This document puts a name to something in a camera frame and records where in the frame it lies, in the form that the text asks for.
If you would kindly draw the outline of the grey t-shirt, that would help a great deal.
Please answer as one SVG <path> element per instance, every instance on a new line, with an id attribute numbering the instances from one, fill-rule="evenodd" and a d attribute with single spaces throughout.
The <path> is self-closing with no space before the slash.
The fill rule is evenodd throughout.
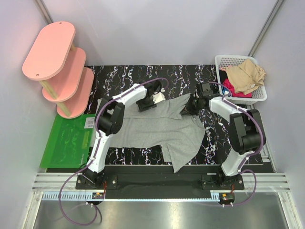
<path id="1" fill-rule="evenodd" d="M 199 116 L 180 114 L 190 97 L 185 94 L 161 101 L 144 112 L 139 112 L 137 104 L 127 107 L 122 127 L 110 147 L 161 146 L 164 160 L 172 163 L 174 173 L 178 172 L 197 155 L 205 135 Z"/>

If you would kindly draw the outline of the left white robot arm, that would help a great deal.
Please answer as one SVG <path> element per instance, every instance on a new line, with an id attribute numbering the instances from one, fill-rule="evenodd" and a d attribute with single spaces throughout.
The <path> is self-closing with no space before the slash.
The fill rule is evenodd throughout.
<path id="1" fill-rule="evenodd" d="M 134 103 L 140 104 L 141 111 L 155 108 L 152 96 L 162 89 L 162 79 L 141 81 L 119 95 L 102 98 L 94 121 L 95 141 L 92 153 L 87 165 L 81 170 L 91 188 L 97 189 L 103 183 L 106 155 L 112 138 L 122 128 L 125 109 Z"/>

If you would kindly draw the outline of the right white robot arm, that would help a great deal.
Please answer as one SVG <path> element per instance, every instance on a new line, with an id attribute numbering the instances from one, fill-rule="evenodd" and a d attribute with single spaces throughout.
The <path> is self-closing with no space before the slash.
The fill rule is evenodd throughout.
<path id="1" fill-rule="evenodd" d="M 238 181 L 242 167 L 250 157 L 257 155 L 266 142 L 260 113 L 256 109 L 244 109 L 215 93 L 212 89 L 217 82 L 199 83 L 181 110 L 181 115 L 198 115 L 208 109 L 224 118 L 229 124 L 231 150 L 226 160 L 220 165 L 215 183 L 222 189 L 230 188 Z"/>

